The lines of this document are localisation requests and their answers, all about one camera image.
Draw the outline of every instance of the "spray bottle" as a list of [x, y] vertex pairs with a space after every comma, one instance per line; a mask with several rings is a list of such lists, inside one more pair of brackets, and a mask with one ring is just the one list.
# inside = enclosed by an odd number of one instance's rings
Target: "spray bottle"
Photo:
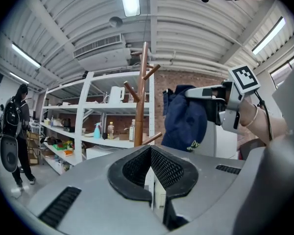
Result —
[[100, 122], [96, 124], [96, 128], [95, 128], [95, 131], [94, 131], [94, 138], [95, 139], [100, 139], [100, 130], [99, 130], [100, 125], [101, 125]]

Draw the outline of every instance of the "blue fabric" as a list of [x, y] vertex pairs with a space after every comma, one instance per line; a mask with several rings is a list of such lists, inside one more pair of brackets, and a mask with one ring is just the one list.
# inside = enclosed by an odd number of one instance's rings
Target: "blue fabric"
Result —
[[192, 85], [178, 85], [175, 92], [163, 92], [166, 133], [161, 144], [182, 151], [193, 151], [205, 137], [207, 114], [199, 100], [188, 99]]

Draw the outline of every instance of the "hair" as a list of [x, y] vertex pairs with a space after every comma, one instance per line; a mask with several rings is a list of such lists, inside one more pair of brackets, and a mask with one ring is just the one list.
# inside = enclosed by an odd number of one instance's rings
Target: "hair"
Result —
[[18, 102], [18, 103], [21, 103], [22, 101], [22, 94], [28, 93], [28, 88], [27, 88], [27, 84], [21, 84], [20, 87], [18, 88], [18, 91], [16, 92], [16, 95], [15, 95], [15, 101]]

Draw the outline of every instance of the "black and white square marker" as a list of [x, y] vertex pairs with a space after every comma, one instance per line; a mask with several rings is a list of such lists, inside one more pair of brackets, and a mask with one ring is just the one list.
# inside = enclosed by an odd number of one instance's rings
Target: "black and white square marker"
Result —
[[236, 66], [229, 70], [240, 93], [244, 94], [260, 87], [254, 72], [246, 65]]

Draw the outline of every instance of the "coat rack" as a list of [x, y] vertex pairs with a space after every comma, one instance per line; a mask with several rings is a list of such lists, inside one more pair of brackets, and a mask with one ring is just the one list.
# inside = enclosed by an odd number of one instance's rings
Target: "coat rack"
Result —
[[134, 146], [140, 146], [142, 144], [148, 144], [158, 137], [162, 136], [159, 132], [152, 136], [148, 140], [143, 142], [143, 118], [144, 118], [144, 104], [145, 104], [145, 84], [146, 80], [153, 75], [159, 68], [160, 65], [151, 66], [147, 64], [148, 60], [148, 43], [144, 42], [143, 50], [139, 52], [131, 53], [133, 56], [140, 56], [141, 58], [141, 68], [138, 78], [138, 90], [137, 93], [132, 89], [131, 85], [126, 81], [124, 86], [128, 89], [136, 102], [136, 116], [135, 116], [135, 136], [134, 136]]

